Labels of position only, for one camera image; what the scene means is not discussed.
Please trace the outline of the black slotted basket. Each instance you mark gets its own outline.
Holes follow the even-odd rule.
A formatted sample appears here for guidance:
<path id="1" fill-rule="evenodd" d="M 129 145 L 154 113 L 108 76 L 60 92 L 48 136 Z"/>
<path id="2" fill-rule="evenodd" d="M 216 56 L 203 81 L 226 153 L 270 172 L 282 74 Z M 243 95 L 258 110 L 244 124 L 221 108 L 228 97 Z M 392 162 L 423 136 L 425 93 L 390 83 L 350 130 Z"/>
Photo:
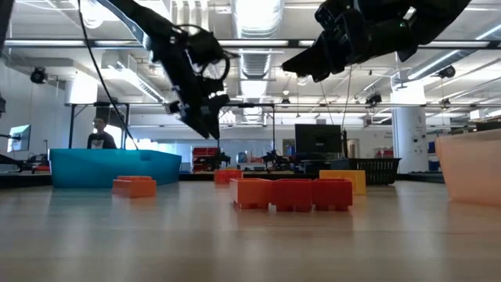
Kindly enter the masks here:
<path id="1" fill-rule="evenodd" d="M 350 170 L 366 174 L 366 184 L 391 185 L 396 181 L 400 158 L 349 158 L 345 159 Z"/>

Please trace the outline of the large black monitor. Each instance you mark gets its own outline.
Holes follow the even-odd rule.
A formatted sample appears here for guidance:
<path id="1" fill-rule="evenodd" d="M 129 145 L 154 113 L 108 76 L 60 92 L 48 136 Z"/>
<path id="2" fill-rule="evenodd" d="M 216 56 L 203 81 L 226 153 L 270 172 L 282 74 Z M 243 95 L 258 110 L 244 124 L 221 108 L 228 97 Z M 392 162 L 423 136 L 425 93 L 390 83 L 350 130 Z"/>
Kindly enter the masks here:
<path id="1" fill-rule="evenodd" d="M 296 124 L 294 133 L 297 153 L 342 152 L 342 134 L 339 125 Z"/>

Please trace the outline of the small lit monitor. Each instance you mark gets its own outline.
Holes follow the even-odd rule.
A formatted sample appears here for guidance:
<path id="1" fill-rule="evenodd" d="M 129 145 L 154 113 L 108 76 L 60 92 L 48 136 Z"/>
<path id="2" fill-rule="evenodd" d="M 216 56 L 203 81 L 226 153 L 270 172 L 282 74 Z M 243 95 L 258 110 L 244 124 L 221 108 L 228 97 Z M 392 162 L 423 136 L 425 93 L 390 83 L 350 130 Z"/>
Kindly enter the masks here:
<path id="1" fill-rule="evenodd" d="M 7 151 L 28 151 L 30 147 L 31 125 L 12 127 L 9 131 Z"/>

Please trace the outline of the yellow toy block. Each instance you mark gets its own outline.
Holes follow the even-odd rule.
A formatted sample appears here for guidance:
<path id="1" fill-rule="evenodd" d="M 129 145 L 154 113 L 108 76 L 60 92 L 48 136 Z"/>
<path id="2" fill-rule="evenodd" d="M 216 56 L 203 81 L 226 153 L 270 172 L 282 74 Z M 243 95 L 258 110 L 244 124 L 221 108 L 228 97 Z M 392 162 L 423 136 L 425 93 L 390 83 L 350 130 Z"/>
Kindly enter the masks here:
<path id="1" fill-rule="evenodd" d="M 320 170 L 319 177 L 321 179 L 349 179 L 354 195 L 366 195 L 366 172 L 363 170 Z"/>

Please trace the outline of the distant black rig frame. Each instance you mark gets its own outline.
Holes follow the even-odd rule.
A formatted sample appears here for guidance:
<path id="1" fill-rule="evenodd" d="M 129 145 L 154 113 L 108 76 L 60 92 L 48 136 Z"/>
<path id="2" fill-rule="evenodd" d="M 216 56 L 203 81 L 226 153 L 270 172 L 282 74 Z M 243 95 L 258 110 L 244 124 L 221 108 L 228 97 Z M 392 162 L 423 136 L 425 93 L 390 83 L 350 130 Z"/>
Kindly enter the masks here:
<path id="1" fill-rule="evenodd" d="M 231 166 L 265 171 L 267 153 L 276 152 L 275 107 L 271 103 L 230 103 L 220 117 L 218 147 L 232 158 Z"/>
<path id="2" fill-rule="evenodd" d="M 110 102 L 66 103 L 70 108 L 68 147 L 74 147 L 74 141 L 82 141 L 87 146 L 87 137 L 96 130 L 92 120 L 102 118 L 106 121 L 104 130 L 111 134 L 119 149 L 125 149 L 128 141 L 127 129 L 130 125 L 131 104 L 117 103 L 116 108 Z"/>

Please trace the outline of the silver ceiling duct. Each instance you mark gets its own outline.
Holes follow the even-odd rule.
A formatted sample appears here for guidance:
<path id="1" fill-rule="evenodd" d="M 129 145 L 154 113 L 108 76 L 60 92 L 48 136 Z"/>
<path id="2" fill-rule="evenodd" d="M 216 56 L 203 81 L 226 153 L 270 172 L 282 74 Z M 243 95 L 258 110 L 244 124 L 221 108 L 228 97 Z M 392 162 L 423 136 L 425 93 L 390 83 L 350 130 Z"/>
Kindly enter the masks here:
<path id="1" fill-rule="evenodd" d="M 274 39 L 283 21 L 285 0 L 231 0 L 232 18 L 239 39 Z M 269 49 L 242 49 L 240 95 L 246 103 L 260 103 L 265 97 L 272 67 Z"/>

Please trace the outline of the black aluminium rig frame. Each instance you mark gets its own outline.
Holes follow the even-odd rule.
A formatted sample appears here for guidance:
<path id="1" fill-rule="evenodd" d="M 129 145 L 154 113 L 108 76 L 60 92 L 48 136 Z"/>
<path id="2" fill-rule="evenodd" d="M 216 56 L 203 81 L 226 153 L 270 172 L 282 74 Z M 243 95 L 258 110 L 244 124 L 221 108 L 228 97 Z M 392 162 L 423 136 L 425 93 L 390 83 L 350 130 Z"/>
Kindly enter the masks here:
<path id="1" fill-rule="evenodd" d="M 268 180 L 277 179 L 317 179 L 319 174 L 244 174 L 244 178 L 261 178 Z M 212 181 L 213 174 L 181 174 L 181 181 Z M 413 181 L 424 183 L 444 183 L 445 180 L 441 173 L 423 172 L 410 174 L 397 174 L 397 181 Z M 51 186 L 52 177 L 50 174 L 1 174 L 0 175 L 0 190 L 12 188 L 27 188 L 36 186 Z"/>

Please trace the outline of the translucent orange plastic bin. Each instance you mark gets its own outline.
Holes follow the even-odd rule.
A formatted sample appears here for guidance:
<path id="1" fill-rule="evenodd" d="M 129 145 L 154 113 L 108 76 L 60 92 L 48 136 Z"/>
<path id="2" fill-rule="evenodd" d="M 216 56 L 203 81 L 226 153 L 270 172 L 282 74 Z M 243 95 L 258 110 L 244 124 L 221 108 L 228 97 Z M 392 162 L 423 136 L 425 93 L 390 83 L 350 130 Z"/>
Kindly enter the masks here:
<path id="1" fill-rule="evenodd" d="M 501 207 L 501 129 L 435 140 L 449 199 Z"/>

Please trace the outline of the orange toy block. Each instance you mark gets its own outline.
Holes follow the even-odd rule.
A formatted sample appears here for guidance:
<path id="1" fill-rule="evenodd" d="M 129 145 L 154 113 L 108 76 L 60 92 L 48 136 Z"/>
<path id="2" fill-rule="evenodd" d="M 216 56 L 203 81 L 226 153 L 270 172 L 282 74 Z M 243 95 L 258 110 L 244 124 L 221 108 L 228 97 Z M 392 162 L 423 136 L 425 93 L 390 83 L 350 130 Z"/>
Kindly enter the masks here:
<path id="1" fill-rule="evenodd" d="M 231 179 L 242 179 L 243 172 L 239 169 L 218 169 L 214 171 L 214 183 L 217 185 L 229 185 Z"/>
<path id="2" fill-rule="evenodd" d="M 154 197 L 157 182 L 150 176 L 120 175 L 113 181 L 112 194 L 120 197 Z"/>

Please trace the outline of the light red toy block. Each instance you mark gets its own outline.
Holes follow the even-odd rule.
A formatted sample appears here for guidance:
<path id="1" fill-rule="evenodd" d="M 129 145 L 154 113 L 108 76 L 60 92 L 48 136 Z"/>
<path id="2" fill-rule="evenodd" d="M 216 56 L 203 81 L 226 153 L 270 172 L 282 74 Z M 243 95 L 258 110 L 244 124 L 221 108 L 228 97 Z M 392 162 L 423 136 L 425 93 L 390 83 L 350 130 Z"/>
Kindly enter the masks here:
<path id="1" fill-rule="evenodd" d="M 268 209 L 271 203 L 272 181 L 247 178 L 231 179 L 229 193 L 238 209 Z"/>

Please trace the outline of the red storage shelf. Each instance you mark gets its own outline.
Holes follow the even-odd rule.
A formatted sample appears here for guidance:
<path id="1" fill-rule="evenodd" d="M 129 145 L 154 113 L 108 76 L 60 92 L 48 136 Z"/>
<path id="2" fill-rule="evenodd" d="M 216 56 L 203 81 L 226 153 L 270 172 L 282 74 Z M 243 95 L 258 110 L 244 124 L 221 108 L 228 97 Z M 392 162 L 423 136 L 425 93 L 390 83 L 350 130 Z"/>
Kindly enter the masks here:
<path id="1" fill-rule="evenodd" d="M 220 150 L 217 147 L 195 147 L 192 151 L 193 173 L 212 172 L 220 168 Z"/>

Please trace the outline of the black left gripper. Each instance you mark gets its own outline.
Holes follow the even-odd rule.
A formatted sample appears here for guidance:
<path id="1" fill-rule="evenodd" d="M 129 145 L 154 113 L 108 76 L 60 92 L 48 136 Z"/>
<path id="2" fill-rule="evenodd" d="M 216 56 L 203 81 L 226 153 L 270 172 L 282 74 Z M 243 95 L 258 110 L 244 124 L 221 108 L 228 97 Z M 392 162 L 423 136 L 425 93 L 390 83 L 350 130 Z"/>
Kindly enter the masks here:
<path id="1" fill-rule="evenodd" d="M 222 91 L 228 76 L 231 53 L 224 50 L 214 33 L 193 25 L 169 25 L 151 31 L 147 48 L 158 62 L 179 98 L 181 121 L 202 137 L 220 139 L 219 112 L 229 102 Z"/>

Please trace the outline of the blue plastic bin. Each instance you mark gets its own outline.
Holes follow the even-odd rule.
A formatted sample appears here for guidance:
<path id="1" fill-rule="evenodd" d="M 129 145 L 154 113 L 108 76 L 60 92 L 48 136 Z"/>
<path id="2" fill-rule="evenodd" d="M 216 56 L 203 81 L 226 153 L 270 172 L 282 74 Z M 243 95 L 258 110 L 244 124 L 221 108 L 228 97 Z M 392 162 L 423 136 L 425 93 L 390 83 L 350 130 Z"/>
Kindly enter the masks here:
<path id="1" fill-rule="evenodd" d="M 49 163 L 55 188 L 110 188 L 119 176 L 175 183 L 182 157 L 155 150 L 51 149 Z"/>

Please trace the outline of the person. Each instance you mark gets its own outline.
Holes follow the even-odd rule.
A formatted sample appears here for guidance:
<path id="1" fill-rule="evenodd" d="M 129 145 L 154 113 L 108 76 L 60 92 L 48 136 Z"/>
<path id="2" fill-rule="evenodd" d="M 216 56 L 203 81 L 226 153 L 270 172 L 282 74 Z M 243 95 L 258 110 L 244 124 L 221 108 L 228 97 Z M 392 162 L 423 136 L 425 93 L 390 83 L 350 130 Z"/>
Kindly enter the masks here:
<path id="1" fill-rule="evenodd" d="M 116 149 L 116 143 L 113 136 L 105 131 L 106 121 L 103 118 L 96 117 L 93 121 L 96 132 L 88 136 L 88 149 Z"/>

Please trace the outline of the white round column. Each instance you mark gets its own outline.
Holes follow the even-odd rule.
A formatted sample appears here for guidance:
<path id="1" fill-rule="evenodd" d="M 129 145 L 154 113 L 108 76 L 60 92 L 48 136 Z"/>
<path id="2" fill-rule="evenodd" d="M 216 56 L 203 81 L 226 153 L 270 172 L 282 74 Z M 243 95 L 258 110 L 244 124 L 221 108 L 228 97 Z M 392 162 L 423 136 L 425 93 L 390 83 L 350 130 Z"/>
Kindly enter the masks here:
<path id="1" fill-rule="evenodd" d="M 399 158 L 399 174 L 425 172 L 428 169 L 426 103 L 421 81 L 411 81 L 392 88 L 391 123 L 394 157 Z"/>

